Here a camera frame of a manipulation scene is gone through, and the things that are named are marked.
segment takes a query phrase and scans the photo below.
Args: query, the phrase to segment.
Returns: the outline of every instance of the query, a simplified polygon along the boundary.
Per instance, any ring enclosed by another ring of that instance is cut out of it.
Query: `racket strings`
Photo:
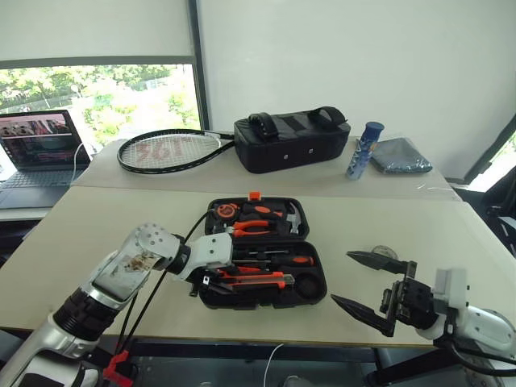
[[[130,144],[121,159],[136,168],[167,168],[191,163],[220,147],[217,138],[206,135],[158,135]]]

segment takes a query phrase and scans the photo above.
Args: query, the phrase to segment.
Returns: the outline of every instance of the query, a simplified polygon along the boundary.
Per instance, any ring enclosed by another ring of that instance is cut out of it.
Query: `blue can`
[[[384,128],[381,123],[370,122],[365,124],[365,131],[362,137],[360,137],[352,160],[347,167],[346,175],[351,180],[360,179],[362,173],[364,173],[365,167],[371,159],[372,151]]]

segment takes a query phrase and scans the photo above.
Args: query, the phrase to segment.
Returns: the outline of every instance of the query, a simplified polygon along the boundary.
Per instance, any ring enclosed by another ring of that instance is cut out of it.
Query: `open tool case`
[[[203,273],[198,295],[206,306],[287,308],[324,298],[323,267],[314,246],[304,240],[310,229],[300,202],[250,193],[214,200],[208,209],[213,212],[206,218],[207,235],[232,232],[233,265]]]

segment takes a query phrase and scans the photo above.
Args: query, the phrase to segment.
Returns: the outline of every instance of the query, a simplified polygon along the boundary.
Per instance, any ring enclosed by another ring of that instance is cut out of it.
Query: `white wall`
[[[213,130],[333,105],[463,177],[516,112],[515,0],[200,0]]]
[[[0,60],[191,55],[186,0],[3,0]]]

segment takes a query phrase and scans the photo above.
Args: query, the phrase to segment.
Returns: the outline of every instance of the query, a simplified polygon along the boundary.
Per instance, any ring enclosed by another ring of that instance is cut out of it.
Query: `hammer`
[[[299,234],[298,227],[301,224],[301,217],[299,216],[299,211],[297,207],[292,203],[290,203],[290,206],[293,209],[293,214],[287,214],[287,222],[290,222],[291,225],[290,233]]]

